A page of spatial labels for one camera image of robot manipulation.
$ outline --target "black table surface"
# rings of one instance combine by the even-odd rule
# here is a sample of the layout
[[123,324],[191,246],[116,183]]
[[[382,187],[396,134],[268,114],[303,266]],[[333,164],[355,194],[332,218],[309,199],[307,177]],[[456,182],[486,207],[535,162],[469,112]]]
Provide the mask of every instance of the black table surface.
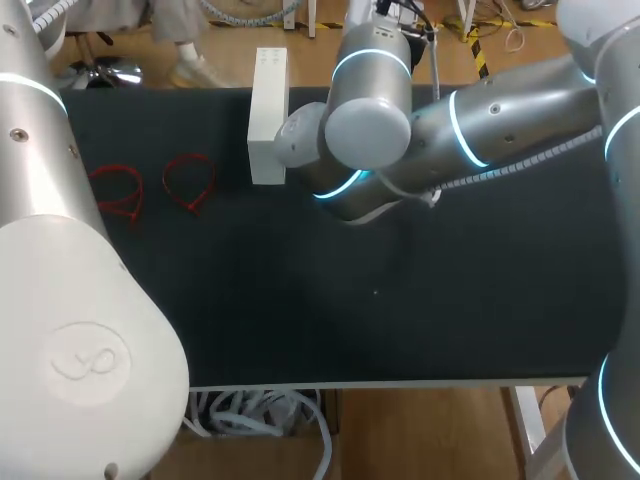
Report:
[[[293,89],[291,109],[326,95]],[[414,104],[430,97],[418,88]],[[192,386],[573,377],[615,343],[626,282],[600,141],[353,227],[291,182],[251,184],[250,90],[64,100],[88,171],[142,174],[137,223],[103,216],[178,333]],[[216,165],[199,217],[162,186],[184,153]],[[197,194],[202,168],[181,167],[176,190]]]

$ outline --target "cable bundle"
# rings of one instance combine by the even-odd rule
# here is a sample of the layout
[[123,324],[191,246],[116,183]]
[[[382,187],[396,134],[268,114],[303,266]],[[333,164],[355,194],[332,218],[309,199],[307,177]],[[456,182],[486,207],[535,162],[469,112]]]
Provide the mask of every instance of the cable bundle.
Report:
[[71,7],[73,7],[80,0],[60,0],[49,10],[40,15],[33,22],[33,29],[36,34],[42,32],[45,28],[55,22],[58,18],[64,15]]
[[[320,392],[316,393],[316,401],[294,390],[239,390],[220,393],[209,402],[211,391],[189,394],[187,416],[183,423],[197,435],[204,438],[220,438],[228,436],[274,436],[283,437],[291,434],[301,416],[305,416],[304,408],[311,412],[304,418],[305,423],[318,420],[324,453],[318,465],[314,480],[322,480],[331,463],[332,444],[327,421],[320,410]],[[275,414],[276,407],[285,415]]]
[[219,19],[224,22],[227,22],[231,25],[235,25],[236,27],[263,27],[268,25],[269,23],[278,22],[282,20],[284,17],[289,15],[290,13],[295,12],[298,7],[302,4],[302,0],[296,0],[294,3],[289,5],[287,8],[280,10],[273,15],[268,15],[262,18],[238,18],[231,16],[229,14],[224,13],[222,10],[218,9],[211,5],[207,0],[200,0],[200,4],[204,7],[204,9],[215,15]]

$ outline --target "white block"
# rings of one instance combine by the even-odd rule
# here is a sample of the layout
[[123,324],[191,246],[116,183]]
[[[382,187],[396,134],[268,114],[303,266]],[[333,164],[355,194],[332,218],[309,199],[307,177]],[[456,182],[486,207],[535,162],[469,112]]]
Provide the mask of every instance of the white block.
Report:
[[247,147],[254,185],[282,185],[285,168],[273,140],[289,116],[289,71],[286,48],[258,48],[253,75]]

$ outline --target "floor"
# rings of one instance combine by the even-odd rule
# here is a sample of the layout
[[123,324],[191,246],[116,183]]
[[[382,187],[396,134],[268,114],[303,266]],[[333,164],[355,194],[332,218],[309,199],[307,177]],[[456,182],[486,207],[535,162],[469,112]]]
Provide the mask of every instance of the floor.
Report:
[[[424,0],[429,17],[440,22],[456,12],[456,0]],[[218,0],[220,8],[237,15],[259,16],[277,9],[277,0]],[[553,20],[554,9],[526,13],[508,1],[518,20]],[[305,21],[304,8],[298,20]],[[321,0],[318,22],[341,22],[346,0]],[[483,27],[482,51],[491,73],[561,56],[567,49],[557,28],[525,29],[526,45],[518,53],[505,53],[507,29],[491,34]],[[227,77],[250,86],[256,47],[287,47],[291,85],[327,85],[340,45],[340,30],[318,30],[309,39],[305,29],[284,32],[279,28],[235,29],[212,27],[200,48]],[[145,72],[150,87],[168,88],[166,75],[175,61],[170,44],[154,45],[148,29],[115,38],[107,47],[96,38],[96,55],[127,55]],[[69,41],[54,69],[78,59]],[[439,35],[439,70],[445,84],[478,80],[470,44],[443,30]],[[429,83],[428,62],[415,74],[415,82]],[[564,390],[554,392],[543,407],[547,428],[568,405]],[[230,439],[201,441],[182,432],[178,441],[152,474],[153,480],[176,478],[221,480],[311,478],[321,456],[318,436],[290,439]],[[346,390],[342,394],[340,433],[334,437],[331,480],[517,479],[514,455],[500,392],[495,388],[434,390]]]

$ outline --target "red cable tie loop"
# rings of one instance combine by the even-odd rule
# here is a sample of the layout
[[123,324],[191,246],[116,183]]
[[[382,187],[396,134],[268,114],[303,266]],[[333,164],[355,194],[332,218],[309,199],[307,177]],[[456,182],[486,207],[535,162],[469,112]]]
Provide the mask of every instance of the red cable tie loop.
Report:
[[[132,194],[120,200],[98,202],[98,208],[103,212],[129,217],[131,224],[133,224],[140,216],[140,210],[142,209],[142,197],[144,195],[144,189],[142,186],[142,175],[140,175],[140,172],[138,172],[135,168],[128,167],[126,165],[104,165],[98,168],[97,170],[91,172],[89,174],[89,178],[90,179],[96,178],[105,173],[113,173],[113,172],[128,173],[129,175],[131,175],[136,179],[138,188],[136,188],[136,190]],[[136,203],[136,206],[132,211],[123,210],[121,208],[123,207],[124,204],[131,203],[136,199],[138,200],[138,203]]]
[[[211,165],[211,181],[207,185],[207,187],[196,197],[196,199],[187,203],[185,200],[180,198],[178,195],[173,193],[169,188],[169,184],[167,183],[167,175],[169,172],[177,167],[178,165],[189,163],[192,161],[204,162]],[[171,160],[165,167],[164,172],[162,173],[162,184],[164,185],[164,189],[167,194],[176,202],[178,205],[186,208],[188,211],[192,212],[194,215],[199,216],[200,212],[198,212],[197,207],[204,202],[204,200],[209,196],[211,192],[213,192],[213,186],[216,181],[216,169],[214,163],[207,157],[206,155],[201,155],[199,153],[187,153],[185,155],[180,155],[179,157]]]

